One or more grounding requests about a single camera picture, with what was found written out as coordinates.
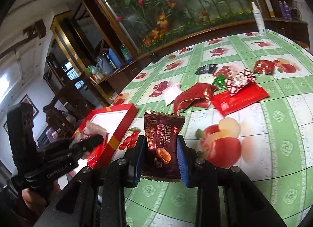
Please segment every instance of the spray bottle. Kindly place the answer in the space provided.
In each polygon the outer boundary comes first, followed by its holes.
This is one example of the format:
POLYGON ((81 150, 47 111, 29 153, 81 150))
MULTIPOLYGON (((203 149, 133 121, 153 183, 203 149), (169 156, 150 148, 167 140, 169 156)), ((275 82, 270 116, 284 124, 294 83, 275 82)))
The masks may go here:
POLYGON ((259 33, 260 34, 266 34, 265 24, 264 24, 264 20, 263 20, 261 11, 255 5, 255 3, 252 3, 252 11, 253 11, 253 15, 255 17, 256 25, 258 26, 258 29, 259 29, 259 33))

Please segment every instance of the floral glass panel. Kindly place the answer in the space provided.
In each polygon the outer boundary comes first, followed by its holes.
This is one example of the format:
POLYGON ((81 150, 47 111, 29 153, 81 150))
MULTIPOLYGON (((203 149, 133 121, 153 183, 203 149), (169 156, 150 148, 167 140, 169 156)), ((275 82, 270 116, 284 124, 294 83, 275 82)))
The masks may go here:
POLYGON ((140 53, 221 24, 253 18, 256 0, 103 0, 140 53))

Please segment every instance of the metal screw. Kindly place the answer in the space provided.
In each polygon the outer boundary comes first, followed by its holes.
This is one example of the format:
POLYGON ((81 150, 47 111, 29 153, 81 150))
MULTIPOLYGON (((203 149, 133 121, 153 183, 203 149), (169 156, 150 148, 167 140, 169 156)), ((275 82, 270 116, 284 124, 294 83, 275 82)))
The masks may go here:
POLYGON ((82 168, 82 172, 84 174, 91 172, 91 170, 92 170, 92 168, 89 167, 89 166, 85 166, 85 167, 82 168))
POLYGON ((118 165, 124 165, 125 163, 127 163, 127 160, 124 159, 124 158, 120 158, 120 159, 117 160, 117 164, 118 165))
POLYGON ((232 172, 235 172, 235 173, 240 172, 240 168, 238 166, 231 166, 230 169, 232 172))
POLYGON ((205 160, 204 160, 203 158, 201 158, 201 157, 198 157, 198 158, 196 159, 196 163, 197 163, 197 164, 204 164, 204 163, 205 163, 205 160))

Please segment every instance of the open gift box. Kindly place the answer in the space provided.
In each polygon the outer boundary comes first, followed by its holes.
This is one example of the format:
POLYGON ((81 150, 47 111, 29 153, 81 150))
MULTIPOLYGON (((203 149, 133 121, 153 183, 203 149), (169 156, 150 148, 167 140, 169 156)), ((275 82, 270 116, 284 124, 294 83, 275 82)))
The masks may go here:
POLYGON ((82 131, 86 122, 91 121, 106 129, 107 138, 104 139, 103 144, 94 149, 87 160, 79 160, 79 167, 74 172, 77 173, 86 165, 92 168, 108 165, 137 112, 134 104, 111 106, 91 111, 76 131, 82 131))

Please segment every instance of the green foil wrapper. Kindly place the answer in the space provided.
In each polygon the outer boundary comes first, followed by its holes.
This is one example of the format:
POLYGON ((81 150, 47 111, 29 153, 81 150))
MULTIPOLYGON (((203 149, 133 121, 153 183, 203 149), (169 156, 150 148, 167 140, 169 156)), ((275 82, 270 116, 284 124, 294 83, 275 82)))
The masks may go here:
POLYGON ((226 89, 226 84, 224 82, 224 79, 228 79, 228 78, 226 78, 224 75, 220 74, 216 77, 216 79, 214 79, 212 84, 216 85, 222 89, 226 89))

